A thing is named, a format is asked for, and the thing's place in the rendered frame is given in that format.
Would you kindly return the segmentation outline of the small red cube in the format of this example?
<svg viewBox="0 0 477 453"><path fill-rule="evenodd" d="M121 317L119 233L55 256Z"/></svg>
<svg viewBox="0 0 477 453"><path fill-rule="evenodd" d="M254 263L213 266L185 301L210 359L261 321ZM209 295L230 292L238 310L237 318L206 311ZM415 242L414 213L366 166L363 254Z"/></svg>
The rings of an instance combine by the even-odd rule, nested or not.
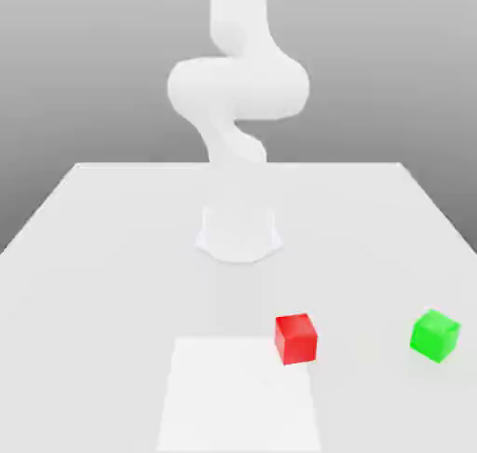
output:
<svg viewBox="0 0 477 453"><path fill-rule="evenodd" d="M284 365L315 361L318 334L310 317L306 313L277 317L275 345Z"/></svg>

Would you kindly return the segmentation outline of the small green cube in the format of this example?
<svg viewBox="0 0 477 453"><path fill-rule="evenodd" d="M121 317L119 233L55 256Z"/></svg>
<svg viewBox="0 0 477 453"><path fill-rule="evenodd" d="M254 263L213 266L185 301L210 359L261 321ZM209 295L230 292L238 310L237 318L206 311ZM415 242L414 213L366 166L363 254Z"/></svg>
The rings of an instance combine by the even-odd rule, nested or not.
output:
<svg viewBox="0 0 477 453"><path fill-rule="evenodd" d="M461 323L438 310L427 310L414 324L410 348L441 363L456 347Z"/></svg>

